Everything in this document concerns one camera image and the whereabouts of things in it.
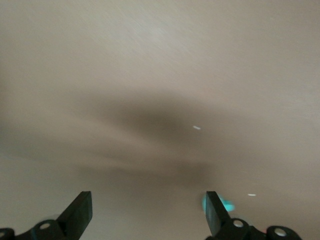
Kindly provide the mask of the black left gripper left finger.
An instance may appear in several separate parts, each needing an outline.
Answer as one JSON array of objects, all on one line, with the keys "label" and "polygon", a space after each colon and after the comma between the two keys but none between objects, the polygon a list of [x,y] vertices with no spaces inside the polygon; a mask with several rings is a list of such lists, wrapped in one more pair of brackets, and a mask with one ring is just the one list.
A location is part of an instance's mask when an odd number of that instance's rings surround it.
[{"label": "black left gripper left finger", "polygon": [[12,228],[1,228],[2,240],[79,240],[93,217],[92,193],[82,191],[56,218],[38,222],[16,235]]}]

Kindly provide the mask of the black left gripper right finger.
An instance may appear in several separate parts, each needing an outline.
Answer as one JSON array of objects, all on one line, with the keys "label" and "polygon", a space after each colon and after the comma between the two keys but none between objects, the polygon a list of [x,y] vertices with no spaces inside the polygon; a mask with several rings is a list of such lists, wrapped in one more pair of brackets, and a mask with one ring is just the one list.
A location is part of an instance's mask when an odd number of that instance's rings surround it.
[{"label": "black left gripper right finger", "polygon": [[301,237],[292,229],[272,225],[266,233],[249,225],[240,218],[232,218],[215,191],[205,195],[205,216],[211,232],[208,240],[300,240]]}]

